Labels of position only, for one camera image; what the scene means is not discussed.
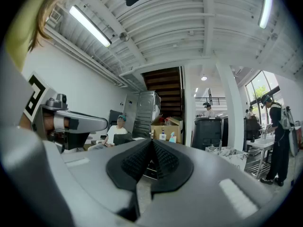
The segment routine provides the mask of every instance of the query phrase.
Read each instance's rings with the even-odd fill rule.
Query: cardboard box
[[[153,138],[155,140],[158,140],[159,135],[162,134],[162,130],[164,130],[164,134],[166,134],[166,140],[168,141],[170,139],[171,133],[175,132],[175,136],[177,137],[177,143],[182,144],[183,142],[181,137],[180,121],[169,117],[168,120],[171,122],[172,125],[165,125],[164,122],[159,122],[159,119],[161,117],[162,115],[159,115],[151,123],[151,130],[154,130]]]

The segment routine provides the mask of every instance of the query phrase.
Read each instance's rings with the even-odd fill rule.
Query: stainless steel table
[[[274,141],[275,141],[274,138],[267,138],[267,139],[261,138],[261,139],[255,140],[255,142],[251,142],[250,140],[246,141],[247,145],[250,145],[254,148],[261,150],[261,157],[260,157],[259,165],[251,166],[250,168],[247,169],[249,172],[251,172],[253,175],[255,175],[257,179],[259,178],[261,173],[270,169],[270,164],[263,162],[263,160],[264,160],[265,152],[268,150],[271,150],[274,147]]]

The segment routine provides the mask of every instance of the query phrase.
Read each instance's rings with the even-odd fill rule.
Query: ceiling light
[[[268,19],[269,19],[269,15],[270,15],[270,11],[271,11],[271,6],[272,6],[273,0],[264,0],[263,1],[263,10],[262,10],[262,14],[259,20],[259,26],[261,28],[266,28]]]
[[[75,17],[88,31],[90,31],[96,39],[98,39],[105,47],[111,45],[111,41],[107,36],[83,13],[76,5],[70,9],[70,14]]]

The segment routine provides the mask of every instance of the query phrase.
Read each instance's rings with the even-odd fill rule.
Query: wooden staircase
[[[161,97],[160,114],[182,117],[179,67],[146,72],[143,77],[147,90],[155,90]]]

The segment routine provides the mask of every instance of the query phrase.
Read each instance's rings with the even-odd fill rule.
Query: black trash bin
[[[192,147],[205,150],[214,145],[219,147],[221,140],[221,118],[196,118]]]

